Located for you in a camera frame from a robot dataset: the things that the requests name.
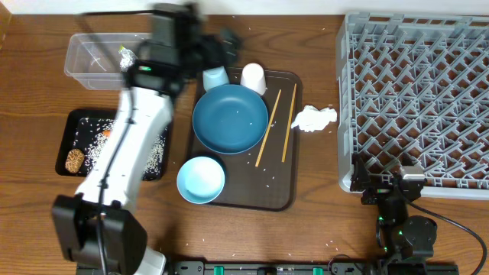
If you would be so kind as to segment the light blue bowl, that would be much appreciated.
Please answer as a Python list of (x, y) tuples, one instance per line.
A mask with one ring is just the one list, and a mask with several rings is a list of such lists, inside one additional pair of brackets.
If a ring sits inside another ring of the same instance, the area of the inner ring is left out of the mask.
[(194, 157), (181, 166), (176, 186), (187, 202), (206, 204), (216, 199), (224, 189), (225, 171), (211, 157)]

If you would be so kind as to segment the green foil snack wrapper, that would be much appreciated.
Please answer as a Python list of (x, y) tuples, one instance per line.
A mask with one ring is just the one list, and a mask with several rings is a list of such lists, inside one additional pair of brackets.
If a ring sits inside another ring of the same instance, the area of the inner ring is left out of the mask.
[(119, 66), (122, 72), (126, 72), (138, 59), (137, 55), (132, 50), (129, 50), (122, 45), (119, 47), (118, 53), (121, 56)]

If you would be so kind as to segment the brown textured food piece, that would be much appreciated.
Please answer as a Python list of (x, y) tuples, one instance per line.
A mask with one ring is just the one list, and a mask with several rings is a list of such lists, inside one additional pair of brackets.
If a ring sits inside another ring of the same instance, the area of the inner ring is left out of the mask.
[(85, 154), (80, 149), (72, 149), (65, 162), (65, 169), (70, 173), (77, 173), (85, 159)]

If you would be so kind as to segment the dark blue plate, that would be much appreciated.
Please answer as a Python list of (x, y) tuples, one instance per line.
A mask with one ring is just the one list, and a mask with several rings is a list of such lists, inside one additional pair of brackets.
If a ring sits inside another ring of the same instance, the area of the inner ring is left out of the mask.
[(264, 137), (268, 125), (264, 100), (240, 85), (205, 92), (193, 110), (193, 131), (208, 149), (220, 154), (245, 152)]

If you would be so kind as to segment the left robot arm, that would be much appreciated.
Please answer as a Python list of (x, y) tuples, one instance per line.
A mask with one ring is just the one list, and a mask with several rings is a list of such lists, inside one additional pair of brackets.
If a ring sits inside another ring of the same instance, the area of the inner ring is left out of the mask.
[(178, 34), (143, 40), (137, 59), (122, 73), (112, 133), (96, 165), (74, 196), (56, 197), (51, 215), (66, 260), (104, 274), (162, 274), (167, 259), (147, 245), (134, 217), (147, 159), (173, 120), (173, 102), (198, 73), (238, 60), (241, 39)]

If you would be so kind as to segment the white rice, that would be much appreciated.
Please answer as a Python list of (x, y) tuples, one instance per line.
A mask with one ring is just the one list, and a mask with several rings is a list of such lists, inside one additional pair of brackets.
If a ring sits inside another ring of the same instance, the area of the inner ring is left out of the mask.
[[(108, 137), (102, 132), (106, 130), (112, 132), (114, 124), (115, 121), (110, 118), (81, 118), (79, 120), (75, 130), (73, 149), (80, 149), (85, 154), (85, 159), (75, 175), (86, 176), (90, 172), (108, 141)], [(168, 128), (165, 128), (154, 142), (144, 166), (143, 180), (158, 180), (162, 177), (167, 130)]]

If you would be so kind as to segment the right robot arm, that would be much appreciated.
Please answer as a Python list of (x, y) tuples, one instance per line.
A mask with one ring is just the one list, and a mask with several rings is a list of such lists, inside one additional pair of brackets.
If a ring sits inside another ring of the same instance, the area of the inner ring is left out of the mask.
[(363, 274), (427, 274), (426, 259), (434, 255), (437, 224), (421, 215), (410, 215), (408, 205), (421, 197), (426, 177), (420, 165), (408, 157), (388, 183), (369, 174), (361, 159), (352, 157), (350, 190), (362, 193), (361, 203), (376, 205), (377, 244), (385, 255), (366, 264)]

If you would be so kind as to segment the white napkin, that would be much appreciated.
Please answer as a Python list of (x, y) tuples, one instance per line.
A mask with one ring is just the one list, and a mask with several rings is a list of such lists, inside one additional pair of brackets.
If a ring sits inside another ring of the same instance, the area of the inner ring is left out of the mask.
[(337, 112), (333, 108), (318, 110), (312, 105), (306, 105), (299, 112), (291, 124), (291, 128), (299, 128), (301, 131), (322, 131), (327, 125), (337, 122)]

